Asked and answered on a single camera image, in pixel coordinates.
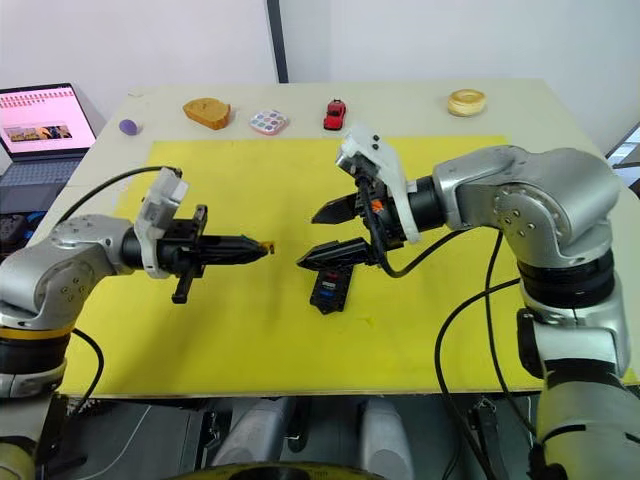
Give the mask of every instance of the blue object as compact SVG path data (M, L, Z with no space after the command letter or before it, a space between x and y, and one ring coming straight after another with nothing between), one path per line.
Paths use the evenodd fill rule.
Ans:
M27 216L27 222L31 223L36 218L44 217L47 212L32 212Z
M126 133L130 136L136 135L138 133L138 125L136 125L136 122L134 122L133 120L129 120L128 118L122 120L118 127L120 127L120 131L122 133Z

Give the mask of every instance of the small orange object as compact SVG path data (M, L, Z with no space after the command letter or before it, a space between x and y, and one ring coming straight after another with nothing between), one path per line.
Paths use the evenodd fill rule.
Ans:
M271 255L276 253L276 243L275 242L260 242L260 246L266 248Z
M196 98L186 103L182 110L191 120L219 130L229 123L231 105L222 103L217 98Z
M384 210L384 206L382 205L382 202L380 200L373 200L371 202L371 209L374 213L378 213Z

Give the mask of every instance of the white table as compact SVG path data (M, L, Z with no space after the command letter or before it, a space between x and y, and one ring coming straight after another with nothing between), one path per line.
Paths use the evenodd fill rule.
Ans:
M446 110L446 98L450 92L460 88L485 92L488 98L486 111L473 118L450 115ZM213 131L187 119L182 105L197 97L217 97L231 103L229 126ZM326 132L322 128L326 105L333 98L340 98L347 104L347 128L351 123L362 122L383 136L501 134L511 144L532 152L574 147L602 156L542 80L443 79L411 83L202 85L140 89L129 94L107 123L43 219L34 241L45 236L64 210L90 188L120 172L143 165L151 144L156 140L265 138L248 126L251 116L265 108L280 110L291 119L290 125L278 138L339 136L340 133ZM137 136L128 137L120 132L118 123L125 118L142 125ZM124 182L112 187L89 201L80 212L112 213L124 188ZM640 219L640 204L622 183L620 200L611 213L611 219L617 270L624 286L632 341L640 347L640 321L636 320L640 318L640 282L637 279L640 255L635 254L640 239L636 220ZM640 355L636 357L632 365L635 365L636 372L640 372Z

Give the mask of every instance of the black cable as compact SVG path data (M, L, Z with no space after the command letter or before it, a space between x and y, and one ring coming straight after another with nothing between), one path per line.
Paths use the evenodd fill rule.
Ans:
M69 414L68 420L71 420L73 417L75 417L80 412L80 409L87 402L87 400L89 399L89 397L91 396L91 394L95 390L96 385L98 385L98 382L100 381L100 377L102 376L102 371L104 370L104 355L102 354L102 350L100 349L100 346L96 343L96 341L93 338L91 338L89 335L84 333L82 330L79 330L77 328L73 329L73 333L75 333L78 337L80 337L85 342L87 342L89 344L89 346L91 348L93 348L93 351L96 352L96 357L98 357L98 368L96 370L95 375L93 376L93 380L91 381L91 385L89 385L89 388L87 389L85 394L82 396L82 398L80 399L78 404L75 406L75 408Z
M489 265L487 267L487 275L484 279L484 289L487 290L491 286L491 275L493 274L493 267L496 263L496 258L498 257L498 252L500 251L500 245L502 244L502 232L498 232L498 236L496 237L496 243L493 247L493 252L491 253L491 259L489 260ZM498 362L498 353L496 352L496 342L493 335L493 320L491 318L491 300L489 295L484 297L484 306L485 312L487 316L487 333L489 334L489 349L491 350L491 360L493 361L493 368L496 371L496 376L498 377L498 382L500 382L500 387L502 388L502 393L509 403L509 406L513 410L513 413L516 414L516 417L522 422L525 428L533 435L536 436L536 429L531 424L529 419L524 416L524 414L518 408L513 395L509 391L509 387L507 386L507 382L505 382L504 377L502 376L502 370L500 369L500 364Z
M449 326L451 325L451 323L453 323L453 321L460 314L460 312L462 312L465 308L467 308L472 303L477 302L481 298L485 297L486 295L489 295L493 292L497 292L499 290L510 287L512 285L517 285L518 282L520 282L520 279L514 278L513 280L509 280L508 282L501 283L499 285L496 285L495 287L491 287L491 288L488 288L487 290L477 293L473 297L466 299L464 302L458 305L455 308L455 310L451 312L451 314L447 317L445 322L442 324L442 327L438 332L438 337L436 338L436 346L434 350L436 376L438 377L438 384L440 385L440 390L442 390L445 406L447 407L449 414L458 424L460 431L462 432L465 439L467 440L469 447L471 447L471 451L473 452L476 459L478 460L478 463L480 464L480 467L482 467L482 470L488 480L497 480L497 477L493 472L493 470L491 469L491 465L489 464L489 461L482 453L480 446L478 445L476 440L473 438L473 433L471 432L471 429L467 425L467 422L465 421L462 414L458 412L458 409L456 408L453 402L453 397L451 396L451 393L447 388L447 383L444 379L444 375L442 374L442 359L440 358L440 354L442 351L442 341L444 340L444 335L447 333Z
M57 224L62 223L65 220L68 220L69 217L71 217L71 215L73 215L76 212L76 210L78 210L78 208L80 208L87 200L89 200L91 197L93 197L97 193L100 193L105 188L110 187L114 183L119 182L120 180L123 180L127 177L132 177L133 175L137 175L139 173L157 172L159 170L162 170L163 168L168 168L169 170L173 170L178 177L182 177L182 170L180 170L179 168L167 167L167 166L142 167L142 168L136 168L134 170L129 170L128 172L121 173L120 175L116 175L115 177L110 178L106 182L101 183L96 188L92 189L87 194L83 195L82 198L80 198L80 200L78 200L76 203L71 205L71 207L69 207L69 209L66 212L64 212L64 215L60 217L60 220L58 220Z
M364 208L364 214L367 219L367 223L369 224L369 231L371 232L371 246L373 247L374 253L376 255L376 260L385 271L387 275L393 278L404 277L411 270L416 268L425 258L439 249L442 245L447 243L449 240L453 240L458 235L461 235L465 232L465 230L459 230L456 232L451 232L440 238L438 241L430 245L424 252L418 255L415 259L407 264L401 270L394 270L393 267L389 264L387 260L387 255L385 253L384 245L382 243L382 239L380 238L378 232L378 219L376 215L373 213L371 209L371 195L369 195L369 179L366 177L359 177L356 179L356 185L358 186L358 191L360 193L360 197L362 198L362 204Z

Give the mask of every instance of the yellow mat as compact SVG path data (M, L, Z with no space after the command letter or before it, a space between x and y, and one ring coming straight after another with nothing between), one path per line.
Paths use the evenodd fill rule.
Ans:
M500 136L391 138L408 178L431 173L437 162L505 143ZM190 218L209 206L209 234L246 234L274 240L276 255L241 266L210 266L195 280L187 305L173 305L177 279L142 272L107 278L78 321L102 346L106 369L101 395L230 395L331 392L434 392L433 348L447 315L481 290L495 232L457 238L402 279L376 267L356 267L346 309L324 316L309 305L315 273L295 261L314 245L368 238L359 220L311 225L326 201L354 191L333 163L339 139L159 142L148 164L174 165L191 184L178 212ZM135 218L153 174L135 179L118 216ZM403 266L446 228L423 234L415 246L391 252ZM516 276L505 246L494 281ZM520 366L517 287L493 297L496 342L508 383L539 388ZM93 353L73 339L62 387L85 390ZM456 391L495 390L484 307L454 322L444 343L444 373Z

